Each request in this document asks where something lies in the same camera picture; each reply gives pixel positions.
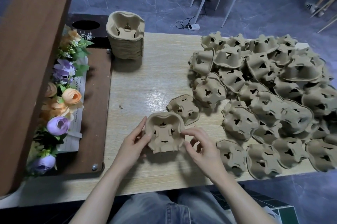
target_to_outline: cup holder hole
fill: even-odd
[[[98,22],[90,20],[81,20],[72,23],[72,26],[78,30],[95,30],[101,25]]]

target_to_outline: wooden table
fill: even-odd
[[[305,43],[297,45],[299,48],[306,46]],[[144,115],[166,111],[169,101],[181,94],[192,95],[187,61],[194,51],[202,49],[200,36],[146,33],[141,61],[114,61],[104,153],[105,171],[112,164],[124,137]],[[188,127],[203,127],[215,141],[227,139],[221,127],[221,110],[227,102],[228,100],[222,101],[217,111],[209,116],[202,113],[200,119]],[[250,139],[244,144],[244,148],[251,143],[257,142]],[[121,183],[118,195],[211,184],[191,161],[184,148],[178,153],[146,153],[147,159],[132,168]],[[282,175],[291,175],[315,170],[306,159],[297,167],[282,171]],[[84,200],[101,176],[36,178],[28,181],[19,191],[0,200],[0,208]],[[253,178],[245,172],[237,180],[249,179]]]

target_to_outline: brown wooden panel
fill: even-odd
[[[84,93],[82,139],[78,152],[57,156],[57,169],[61,174],[93,173],[103,168],[111,60],[106,49],[88,48],[88,50],[92,54],[88,56],[90,69]],[[97,164],[97,170],[92,171],[94,164]]]
[[[0,195],[22,181],[71,0],[12,0],[0,26]]]

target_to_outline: jeans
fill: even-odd
[[[132,195],[109,224],[230,224],[206,187],[181,189],[177,203],[160,192]]]

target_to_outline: marble floor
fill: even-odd
[[[9,0],[0,0],[0,14]],[[145,19],[147,32],[206,35],[219,30],[221,35],[242,33],[246,38],[259,34],[282,36],[290,34],[300,42],[307,42],[324,58],[331,73],[337,76],[337,23],[321,33],[336,13],[337,5],[321,18],[310,18],[303,8],[304,0],[237,0],[223,28],[225,10],[230,0],[221,0],[217,11],[215,2],[206,2],[207,15],[200,16],[198,31],[178,29],[175,24],[193,17],[201,0],[190,8],[190,0],[72,0],[70,13],[108,15],[115,10],[126,10]],[[309,173],[279,177],[273,180],[244,182],[247,188],[287,202],[296,207],[300,223],[335,223],[337,217],[337,172]]]

